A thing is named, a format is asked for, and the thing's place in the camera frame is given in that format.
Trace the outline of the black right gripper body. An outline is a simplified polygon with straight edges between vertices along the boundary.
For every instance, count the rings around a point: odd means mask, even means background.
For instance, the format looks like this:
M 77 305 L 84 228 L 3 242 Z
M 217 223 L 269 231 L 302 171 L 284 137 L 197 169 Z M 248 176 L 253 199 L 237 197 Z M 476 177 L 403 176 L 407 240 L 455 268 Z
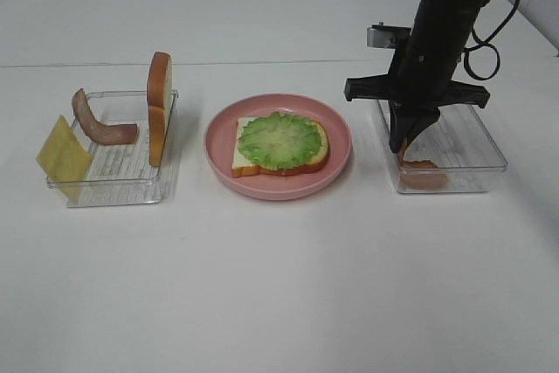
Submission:
M 421 0 L 410 36 L 398 42 L 389 72 L 347 79 L 346 100 L 391 100 L 413 108 L 454 104 L 485 107 L 483 86 L 452 80 L 480 9 L 487 0 Z

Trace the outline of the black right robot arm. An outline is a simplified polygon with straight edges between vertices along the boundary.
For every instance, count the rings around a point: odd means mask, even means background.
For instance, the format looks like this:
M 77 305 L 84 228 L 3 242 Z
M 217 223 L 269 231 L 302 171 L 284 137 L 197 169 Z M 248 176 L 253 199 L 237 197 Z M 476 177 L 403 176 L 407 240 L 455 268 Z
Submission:
M 434 124 L 439 109 L 455 104 L 485 107 L 490 94 L 480 85 L 452 80 L 459 63 L 469 63 L 466 41 L 489 0 L 421 0 L 413 26 L 373 24 L 367 43 L 392 48 L 383 75 L 347 79 L 347 100 L 386 100 L 390 106 L 390 149 L 398 153 Z

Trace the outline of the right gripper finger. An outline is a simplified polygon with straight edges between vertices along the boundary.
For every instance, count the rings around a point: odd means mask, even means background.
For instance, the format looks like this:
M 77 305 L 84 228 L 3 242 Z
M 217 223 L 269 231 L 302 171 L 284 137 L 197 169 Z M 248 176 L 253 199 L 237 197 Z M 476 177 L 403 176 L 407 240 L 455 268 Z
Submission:
M 410 146 L 413 141 L 429 126 L 436 123 L 439 119 L 438 109 L 414 109 L 407 116 L 405 140 L 406 145 Z
M 397 153 L 404 143 L 411 144 L 419 134 L 419 110 L 390 104 L 390 150 Z

